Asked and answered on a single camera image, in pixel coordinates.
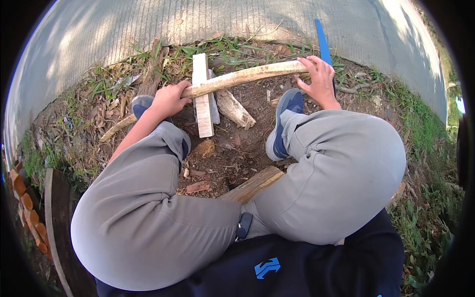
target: shoe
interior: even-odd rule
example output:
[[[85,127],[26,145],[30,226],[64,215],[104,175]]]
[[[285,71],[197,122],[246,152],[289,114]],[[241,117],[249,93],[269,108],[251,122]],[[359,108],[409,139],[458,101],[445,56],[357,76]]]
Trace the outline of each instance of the shoe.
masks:
[[[300,89],[290,89],[285,92],[275,110],[275,128],[269,134],[266,141],[266,153],[272,161],[280,161],[289,156],[282,139],[284,127],[280,122],[280,115],[287,109],[297,114],[303,113],[304,97]]]
[[[152,106],[153,96],[150,95],[138,95],[132,99],[132,112],[135,115],[137,121],[143,115],[143,113]],[[171,117],[167,117],[164,121],[173,123]]]

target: leg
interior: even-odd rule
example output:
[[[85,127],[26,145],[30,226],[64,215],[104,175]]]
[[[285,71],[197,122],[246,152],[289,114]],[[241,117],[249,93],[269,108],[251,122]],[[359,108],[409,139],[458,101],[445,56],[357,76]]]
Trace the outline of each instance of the leg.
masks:
[[[298,163],[245,206],[259,218],[252,236],[271,232],[334,243],[389,202],[406,168],[404,146],[390,124],[344,110],[285,110],[280,120],[283,146]]]
[[[169,122],[125,149],[79,201],[71,240],[104,283],[145,291],[177,283],[234,241],[241,205],[176,194],[190,139]]]

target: key fob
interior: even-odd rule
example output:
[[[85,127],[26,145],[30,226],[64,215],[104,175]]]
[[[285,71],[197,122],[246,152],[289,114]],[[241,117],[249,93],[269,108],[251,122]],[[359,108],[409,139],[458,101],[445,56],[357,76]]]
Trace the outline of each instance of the key fob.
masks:
[[[237,239],[244,239],[249,232],[249,228],[251,227],[252,222],[252,214],[249,212],[244,212],[241,214],[239,218],[239,223],[237,224],[236,228],[236,238]]]

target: blue logo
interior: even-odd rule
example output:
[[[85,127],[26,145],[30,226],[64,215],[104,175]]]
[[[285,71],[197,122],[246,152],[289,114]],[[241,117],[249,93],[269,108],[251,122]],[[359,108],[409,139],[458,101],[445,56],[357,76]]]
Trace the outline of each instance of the blue logo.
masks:
[[[279,260],[277,258],[270,258],[270,262],[262,265],[262,262],[254,266],[254,270],[256,271],[257,279],[264,279],[264,275],[267,272],[275,270],[277,272],[280,269]]]

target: hand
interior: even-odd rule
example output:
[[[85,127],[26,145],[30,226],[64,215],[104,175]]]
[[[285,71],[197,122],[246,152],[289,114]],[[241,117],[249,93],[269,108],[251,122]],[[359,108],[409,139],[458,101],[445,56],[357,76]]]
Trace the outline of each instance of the hand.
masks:
[[[335,74],[333,67],[316,56],[309,56],[307,59],[298,58],[297,61],[307,67],[312,79],[312,83],[308,85],[297,77],[298,86],[323,109],[341,109],[333,91],[333,75]]]
[[[191,103],[189,98],[181,98],[181,93],[191,86],[189,81],[183,80],[177,85],[164,86],[155,94],[151,109],[163,118],[176,115],[183,107]]]

